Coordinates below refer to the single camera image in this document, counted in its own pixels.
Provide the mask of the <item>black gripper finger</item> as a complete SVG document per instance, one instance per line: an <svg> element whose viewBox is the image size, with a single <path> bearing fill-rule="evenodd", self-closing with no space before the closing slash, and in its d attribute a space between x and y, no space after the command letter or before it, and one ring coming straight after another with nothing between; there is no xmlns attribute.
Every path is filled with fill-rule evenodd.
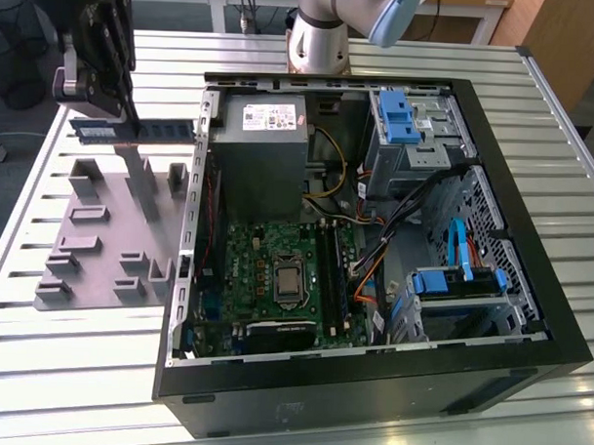
<svg viewBox="0 0 594 445"><path fill-rule="evenodd" d="M131 0L102 0L104 20L104 69L101 89L119 109L125 135L134 140L140 130L139 116L133 100L132 72L136 69L136 44L133 31Z"/></svg>
<svg viewBox="0 0 594 445"><path fill-rule="evenodd" d="M119 117L126 96L129 48L118 8L93 8L87 24L86 62L97 77L96 101L109 115Z"/></svg>

